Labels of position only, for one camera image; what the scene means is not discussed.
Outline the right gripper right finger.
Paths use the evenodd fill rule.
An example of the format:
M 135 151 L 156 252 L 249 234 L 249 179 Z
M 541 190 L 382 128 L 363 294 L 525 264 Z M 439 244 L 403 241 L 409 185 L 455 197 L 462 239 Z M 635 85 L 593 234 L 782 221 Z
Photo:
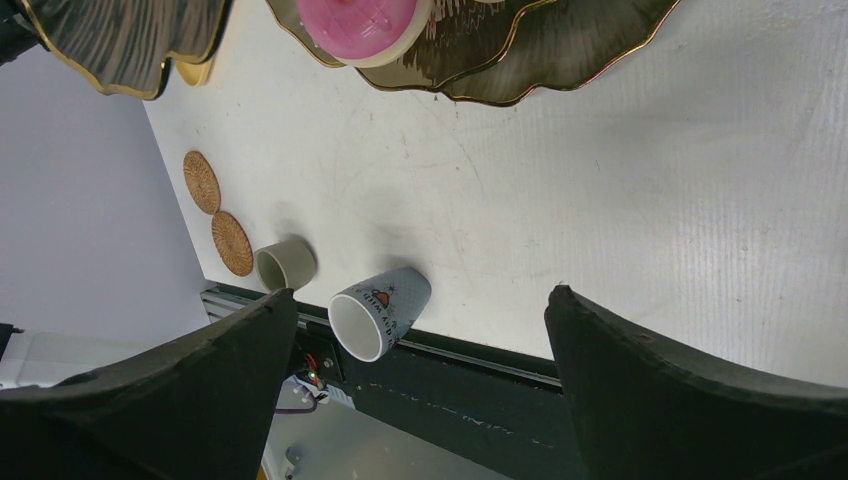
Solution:
M 544 314 L 591 479 L 843 479 L 847 392 L 745 367 L 560 285 Z

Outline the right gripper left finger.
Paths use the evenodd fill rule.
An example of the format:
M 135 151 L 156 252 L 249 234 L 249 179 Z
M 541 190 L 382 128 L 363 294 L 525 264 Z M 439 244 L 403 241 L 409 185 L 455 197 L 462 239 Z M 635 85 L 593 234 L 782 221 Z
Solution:
M 5 479 L 253 479 L 289 374 L 289 289 L 51 387 L 1 394 Z

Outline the pink frosted donut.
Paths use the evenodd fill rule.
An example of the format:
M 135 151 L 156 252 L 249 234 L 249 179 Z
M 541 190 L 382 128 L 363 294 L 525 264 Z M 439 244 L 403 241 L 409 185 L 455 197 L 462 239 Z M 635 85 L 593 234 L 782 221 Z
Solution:
M 407 52 L 425 29 L 430 0 L 307 0 L 296 3 L 313 43 L 345 65 L 375 68 Z

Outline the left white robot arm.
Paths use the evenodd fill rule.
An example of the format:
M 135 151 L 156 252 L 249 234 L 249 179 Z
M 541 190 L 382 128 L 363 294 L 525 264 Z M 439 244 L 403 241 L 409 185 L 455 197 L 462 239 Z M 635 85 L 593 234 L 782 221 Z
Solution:
M 1 325 L 1 388 L 50 387 L 128 359 L 172 340 L 172 335 L 58 332 Z

